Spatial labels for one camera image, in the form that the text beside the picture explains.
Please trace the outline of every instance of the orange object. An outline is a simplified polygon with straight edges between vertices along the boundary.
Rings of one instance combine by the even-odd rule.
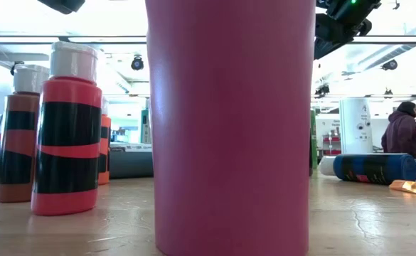
[[[99,156],[99,185],[110,182],[110,132],[111,118],[102,114],[102,128],[100,132],[100,156]]]
[[[416,182],[395,180],[391,183],[390,189],[416,194]]]

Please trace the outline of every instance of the camera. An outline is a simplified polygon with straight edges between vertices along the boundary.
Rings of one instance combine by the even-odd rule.
[[[142,70],[144,68],[142,57],[136,55],[130,67],[132,68],[132,70]]]

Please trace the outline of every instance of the ceiling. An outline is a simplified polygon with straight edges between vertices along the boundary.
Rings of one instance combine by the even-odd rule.
[[[416,0],[398,2],[400,8],[393,10],[395,0],[382,0],[383,5],[368,17],[373,23],[369,36],[416,35]],[[145,36],[147,32],[144,0],[88,0],[76,14],[67,16],[37,0],[0,0],[0,14],[0,35],[7,36]],[[93,47],[104,53],[105,58],[100,61],[99,86],[111,95],[113,101],[134,101],[118,97],[126,91],[137,95],[149,94],[145,44],[96,44]],[[15,60],[25,60],[49,66],[49,54],[49,45],[0,45],[0,65],[11,66]],[[130,68],[135,55],[143,56],[143,70]],[[380,68],[392,59],[398,62],[396,70]],[[395,95],[414,95],[416,45],[344,46],[314,62],[312,91],[323,84],[328,84],[331,94],[339,97],[382,95],[386,88]],[[318,105],[336,101],[335,97],[314,99]]]

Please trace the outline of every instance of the paint container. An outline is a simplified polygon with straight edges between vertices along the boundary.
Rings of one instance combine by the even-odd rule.
[[[394,180],[416,181],[416,162],[409,154],[341,154],[334,172],[343,181],[390,185]]]
[[[65,42],[52,49],[50,80],[41,95],[31,201],[37,215],[83,212],[97,199],[102,116],[97,52]]]
[[[48,69],[17,65],[14,92],[6,97],[0,149],[0,202],[31,200],[38,102]]]
[[[100,132],[100,156],[99,156],[99,185],[110,182],[110,134],[111,118],[108,116],[108,101],[102,99],[102,128]]]

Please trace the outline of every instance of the ceiling light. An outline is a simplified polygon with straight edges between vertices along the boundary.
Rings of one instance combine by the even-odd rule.
[[[354,43],[416,43],[416,36],[356,36]]]
[[[371,95],[371,97],[412,97],[412,95],[390,95],[390,94],[384,94],[384,95]]]
[[[0,44],[14,44],[14,43],[55,43],[59,41],[57,37],[46,36],[0,36]]]
[[[70,36],[73,43],[143,43],[146,44],[146,36]]]

